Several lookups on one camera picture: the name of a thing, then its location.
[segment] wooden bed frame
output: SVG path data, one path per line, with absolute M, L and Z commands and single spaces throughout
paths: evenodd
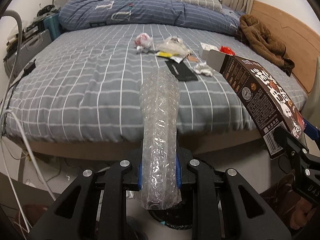
M 316 75 L 316 58 L 320 55 L 320 36 L 292 15 L 268 4 L 254 1 L 252 15 L 260 19 L 284 44 L 295 62 L 293 74 L 307 94 L 311 92 Z M 257 130 L 237 131 L 222 135 L 190 135 L 180 137 L 180 146 L 194 155 L 220 150 L 261 138 Z M 20 138 L 10 138 L 24 148 Z M 77 159 L 119 160 L 140 146 L 140 143 L 30 142 L 34 152 Z

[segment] suitcase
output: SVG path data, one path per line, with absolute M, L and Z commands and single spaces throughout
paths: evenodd
M 58 17 L 59 13 L 56 13 L 43 19 L 44 29 L 50 31 L 52 41 L 58 38 L 62 33 L 62 26 L 59 22 Z
M 50 31 L 45 30 L 37 35 L 35 35 L 31 40 L 26 41 L 21 46 L 21 52 L 19 56 L 19 61 L 13 73 L 13 80 L 17 78 L 19 73 L 23 68 L 32 60 L 41 50 L 51 43 Z M 10 77 L 13 64 L 16 58 L 17 52 L 15 52 L 11 57 L 4 61 L 4 69 L 8 77 Z

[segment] blue duvet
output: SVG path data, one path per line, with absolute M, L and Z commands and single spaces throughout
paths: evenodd
M 239 20 L 173 0 L 70 0 L 59 21 L 69 31 L 114 24 L 165 24 L 234 35 Z

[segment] brown jacket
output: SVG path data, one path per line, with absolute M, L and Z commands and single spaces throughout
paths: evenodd
M 249 14 L 242 15 L 236 38 L 278 66 L 288 76 L 291 75 L 294 62 L 289 59 L 285 45 L 273 36 L 259 19 Z

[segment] wooden headboard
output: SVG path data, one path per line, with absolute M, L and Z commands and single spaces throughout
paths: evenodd
M 320 36 L 294 16 L 259 1 L 253 2 L 251 14 L 286 45 L 286 51 L 295 63 L 293 74 L 310 93 L 316 75 L 316 59 L 320 56 Z

